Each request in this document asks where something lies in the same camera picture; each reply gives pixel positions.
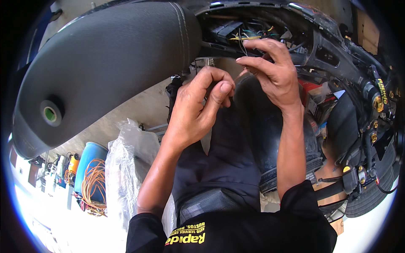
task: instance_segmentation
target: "black shirt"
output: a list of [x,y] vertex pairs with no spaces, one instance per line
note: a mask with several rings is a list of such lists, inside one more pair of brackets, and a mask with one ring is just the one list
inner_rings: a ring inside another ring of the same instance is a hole
[[129,223],[131,252],[332,252],[337,234],[318,208],[310,181],[289,189],[276,213],[203,213],[166,237],[150,213]]

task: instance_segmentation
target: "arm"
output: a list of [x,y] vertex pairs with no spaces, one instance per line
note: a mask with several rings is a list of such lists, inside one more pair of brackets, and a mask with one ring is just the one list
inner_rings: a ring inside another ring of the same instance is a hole
[[[219,81],[202,105],[207,88]],[[173,187],[177,161],[182,151],[201,140],[214,125],[220,106],[230,106],[235,83],[225,71],[204,67],[178,93],[159,152],[139,190],[138,214],[153,213],[162,218]]]
[[[256,75],[267,97],[283,114],[277,156],[277,190],[282,199],[288,189],[305,180],[306,174],[304,108],[299,97],[296,69],[283,43],[257,39],[243,44],[246,48],[267,52],[262,58],[242,57],[236,62]],[[274,63],[267,61],[270,57]]]

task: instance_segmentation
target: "forearm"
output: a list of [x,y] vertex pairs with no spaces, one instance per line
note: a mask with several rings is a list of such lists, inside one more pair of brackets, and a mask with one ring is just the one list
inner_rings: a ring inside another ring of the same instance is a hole
[[277,190],[280,199],[291,187],[302,183],[306,175],[303,106],[283,113],[283,130],[277,156]]
[[163,138],[159,152],[138,194],[138,212],[162,217],[173,187],[177,161],[182,150]]

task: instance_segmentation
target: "dark pants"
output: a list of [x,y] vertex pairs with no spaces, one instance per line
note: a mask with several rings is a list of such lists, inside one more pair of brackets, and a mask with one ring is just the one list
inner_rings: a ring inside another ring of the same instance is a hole
[[187,147],[179,158],[172,189],[176,213],[190,197],[219,187],[237,193],[247,207],[260,212],[261,173],[246,134],[233,103],[230,108],[219,109],[208,155],[198,141]]

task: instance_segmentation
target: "hand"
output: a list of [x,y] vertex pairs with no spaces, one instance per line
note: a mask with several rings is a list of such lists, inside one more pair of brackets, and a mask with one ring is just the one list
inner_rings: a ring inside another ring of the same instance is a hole
[[[297,72],[287,47],[273,39],[244,41],[246,48],[257,48],[267,52],[260,57],[241,57],[236,63],[243,65],[256,75],[270,101],[278,106],[283,114],[301,110]],[[274,63],[267,61],[271,57]]]
[[[203,106],[207,88],[214,81],[218,83]],[[214,125],[218,109],[230,106],[234,89],[235,83],[226,71],[208,66],[201,69],[190,83],[180,87],[163,141],[181,152],[201,140]]]

